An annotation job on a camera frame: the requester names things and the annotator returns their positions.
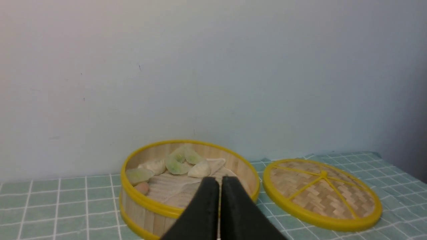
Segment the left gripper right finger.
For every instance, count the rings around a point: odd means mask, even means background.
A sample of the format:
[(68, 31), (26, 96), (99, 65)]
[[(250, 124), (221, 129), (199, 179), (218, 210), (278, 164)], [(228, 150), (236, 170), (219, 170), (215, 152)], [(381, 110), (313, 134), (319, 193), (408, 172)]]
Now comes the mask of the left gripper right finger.
[(286, 240), (244, 190), (237, 177), (222, 178), (220, 200), (222, 240)]

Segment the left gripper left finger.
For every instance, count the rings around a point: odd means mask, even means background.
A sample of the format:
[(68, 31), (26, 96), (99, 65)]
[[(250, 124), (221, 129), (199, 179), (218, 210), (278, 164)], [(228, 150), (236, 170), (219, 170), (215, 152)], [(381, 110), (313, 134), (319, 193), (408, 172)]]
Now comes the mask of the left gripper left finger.
[(161, 240), (216, 240), (218, 238), (219, 184), (202, 179), (194, 197)]

